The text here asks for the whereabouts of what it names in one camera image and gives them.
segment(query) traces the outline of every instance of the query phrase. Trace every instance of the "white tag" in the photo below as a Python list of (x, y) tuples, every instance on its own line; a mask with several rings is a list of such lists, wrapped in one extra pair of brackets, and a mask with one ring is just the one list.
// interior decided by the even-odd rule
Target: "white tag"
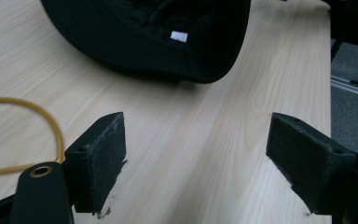
[(178, 40), (181, 42), (186, 42), (187, 41), (187, 33), (172, 31), (171, 39)]

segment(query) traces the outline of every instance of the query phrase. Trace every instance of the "gray carpet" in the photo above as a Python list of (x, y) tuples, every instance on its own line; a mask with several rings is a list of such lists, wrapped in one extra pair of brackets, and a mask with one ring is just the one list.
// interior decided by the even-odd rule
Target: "gray carpet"
[[(331, 72), (334, 77), (358, 81), (358, 46), (343, 43), (332, 61)], [(331, 97), (332, 138), (358, 152), (358, 94), (332, 87)]]

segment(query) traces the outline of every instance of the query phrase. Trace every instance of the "wooden table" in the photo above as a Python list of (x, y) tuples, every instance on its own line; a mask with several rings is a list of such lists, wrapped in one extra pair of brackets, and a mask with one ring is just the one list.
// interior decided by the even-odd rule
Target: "wooden table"
[[(200, 85), (125, 75), (74, 49), (39, 1), (0, 0), (0, 96), (42, 105), (65, 146), (99, 117), (123, 111), (127, 159), (98, 220), (76, 223), (329, 223), (265, 155), (270, 115), (330, 132), (329, 6), (254, 0), (241, 54)], [(33, 112), (0, 105), (0, 167), (51, 161), (54, 138)], [(0, 176), (0, 199), (19, 174)]]

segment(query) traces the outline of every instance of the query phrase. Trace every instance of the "yellow cable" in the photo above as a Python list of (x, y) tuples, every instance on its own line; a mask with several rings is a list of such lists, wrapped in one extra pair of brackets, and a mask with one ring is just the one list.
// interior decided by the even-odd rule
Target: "yellow cable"
[[(55, 162), (59, 162), (59, 163), (63, 162), (63, 159), (64, 159), (63, 141), (62, 141), (62, 134), (61, 134), (60, 128), (58, 127), (57, 122), (54, 120), (54, 118), (45, 109), (43, 109), (39, 105), (35, 105), (31, 102), (24, 101), (21, 99), (16, 99), (16, 98), (10, 98), (10, 97), (0, 97), (0, 104), (22, 105), (22, 106), (28, 107), (30, 109), (33, 109), (33, 111), (42, 115), (43, 118), (50, 125), (52, 131), (54, 132), (54, 137), (56, 139), (57, 157), (55, 159)], [(22, 170), (29, 168), (30, 166), (33, 166), (33, 164), (2, 168), (2, 169), (0, 169), (0, 175), (22, 171)]]

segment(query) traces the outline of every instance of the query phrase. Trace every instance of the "metal ring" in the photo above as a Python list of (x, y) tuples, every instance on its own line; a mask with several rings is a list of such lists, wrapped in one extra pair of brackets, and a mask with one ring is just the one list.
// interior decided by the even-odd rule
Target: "metal ring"
[(33, 169), (33, 171), (30, 173), (30, 176), (33, 178), (38, 178), (50, 174), (52, 170), (53, 168), (51, 166), (39, 166)]

